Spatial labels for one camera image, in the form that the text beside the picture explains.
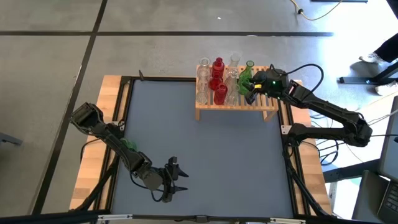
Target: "metal stand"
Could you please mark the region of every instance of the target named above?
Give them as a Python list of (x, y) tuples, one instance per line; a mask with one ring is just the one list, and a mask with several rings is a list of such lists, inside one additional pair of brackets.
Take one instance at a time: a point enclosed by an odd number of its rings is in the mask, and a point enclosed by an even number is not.
[(365, 170), (377, 173), (377, 168), (379, 167), (379, 163), (380, 159), (375, 159), (372, 161), (367, 161), (353, 166), (337, 168), (334, 170), (329, 170), (324, 172), (323, 177), (325, 178), (326, 183), (332, 183), (339, 180), (361, 177), (363, 171)]
[(9, 142), (18, 146), (22, 144), (22, 140), (9, 136), (8, 134), (0, 133), (0, 143), (2, 142)]
[(370, 84), (370, 85), (383, 85), (390, 83), (396, 78), (390, 78), (395, 72), (398, 72), (398, 62), (388, 66), (387, 69), (372, 78), (364, 77), (341, 77), (340, 83), (343, 84)]

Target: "green object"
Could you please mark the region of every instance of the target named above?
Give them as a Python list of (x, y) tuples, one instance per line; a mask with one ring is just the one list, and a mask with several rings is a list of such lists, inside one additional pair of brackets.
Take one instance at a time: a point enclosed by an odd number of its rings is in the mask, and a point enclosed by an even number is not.
[(245, 95), (249, 91), (246, 87), (243, 86), (243, 83), (249, 83), (249, 79), (252, 77), (251, 69), (253, 66), (254, 66), (253, 61), (251, 61), (251, 60), (247, 61), (246, 68), (239, 75), (239, 81), (238, 81), (239, 91), (238, 91), (238, 93), (240, 95)]
[(137, 145), (135, 142), (129, 141), (125, 138), (121, 138), (120, 141), (123, 142), (123, 144), (129, 148), (131, 151), (137, 152)]

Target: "red glass bottle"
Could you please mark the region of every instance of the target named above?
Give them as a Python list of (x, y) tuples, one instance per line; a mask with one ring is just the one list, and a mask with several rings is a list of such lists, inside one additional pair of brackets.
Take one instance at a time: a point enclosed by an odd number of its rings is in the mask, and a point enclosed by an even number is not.
[(215, 62), (213, 62), (213, 71), (211, 73), (211, 76), (214, 75), (216, 71), (221, 72), (221, 78), (223, 78), (224, 74), (224, 69), (225, 69), (225, 64), (223, 62), (222, 58), (217, 58)]
[(223, 105), (227, 92), (228, 87), (224, 83), (219, 84), (214, 94), (214, 104)]
[(219, 71), (215, 71), (213, 72), (213, 75), (209, 81), (209, 87), (211, 90), (215, 91), (217, 86), (222, 82), (223, 80), (221, 79), (221, 73)]

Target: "white cable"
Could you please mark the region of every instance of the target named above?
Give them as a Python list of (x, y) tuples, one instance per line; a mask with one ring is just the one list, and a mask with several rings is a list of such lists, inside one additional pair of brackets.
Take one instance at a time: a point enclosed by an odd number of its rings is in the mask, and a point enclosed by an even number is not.
[(318, 20), (318, 19), (321, 19), (321, 18), (325, 17), (326, 15), (328, 15), (329, 13), (331, 13), (338, 5), (340, 5), (340, 3), (343, 2), (343, 0), (340, 0), (340, 2), (337, 3), (337, 5), (336, 5), (335, 7), (333, 7), (332, 9), (330, 9), (330, 11), (328, 11), (325, 15), (320, 16), (320, 17), (315, 18), (315, 19), (310, 19), (310, 18), (308, 18), (308, 17), (304, 14), (304, 10), (301, 9), (301, 8), (299, 7), (299, 5), (298, 5), (294, 0), (290, 0), (290, 1), (294, 4), (294, 6), (295, 6), (296, 9), (298, 10), (298, 12), (299, 12), (301, 15), (303, 15), (303, 17), (306, 18), (306, 20), (309, 20), (309, 21), (315, 21), (315, 20)]
[(376, 118), (376, 119), (371, 120), (371, 121), (369, 122), (369, 125), (374, 125), (374, 124), (376, 124), (377, 122), (380, 122), (380, 121), (382, 121), (382, 120), (384, 120), (384, 119), (386, 119), (386, 118), (388, 118), (388, 117), (390, 117), (390, 116), (392, 116), (392, 115), (394, 115), (394, 114), (396, 114), (396, 113), (398, 113), (398, 109), (397, 109), (397, 110), (394, 110), (391, 114), (387, 114), (387, 115), (384, 115), (384, 116), (382, 116), (382, 117), (380, 117), (380, 118)]

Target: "wooden shelf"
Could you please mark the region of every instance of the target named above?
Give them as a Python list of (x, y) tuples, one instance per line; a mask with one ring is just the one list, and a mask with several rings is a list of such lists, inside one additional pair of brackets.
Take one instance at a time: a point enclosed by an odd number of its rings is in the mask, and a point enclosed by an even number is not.
[[(246, 66), (239, 66), (239, 72), (242, 72)], [(223, 79), (226, 80), (226, 70), (228, 66), (225, 66)], [(253, 66), (252, 74), (254, 75), (256, 72), (261, 70), (267, 70), (268, 66)], [(262, 117), (264, 121), (270, 120), (278, 111), (277, 100), (274, 98), (269, 98), (264, 95), (257, 95), (255, 102), (252, 105), (246, 103), (244, 96), (239, 95), (239, 103), (238, 105), (230, 106), (230, 105), (215, 105), (213, 103), (214, 91), (208, 91), (208, 101), (207, 104), (202, 105), (198, 102), (195, 102), (195, 118), (196, 120), (200, 120), (200, 110), (244, 110), (244, 111), (261, 111)]]

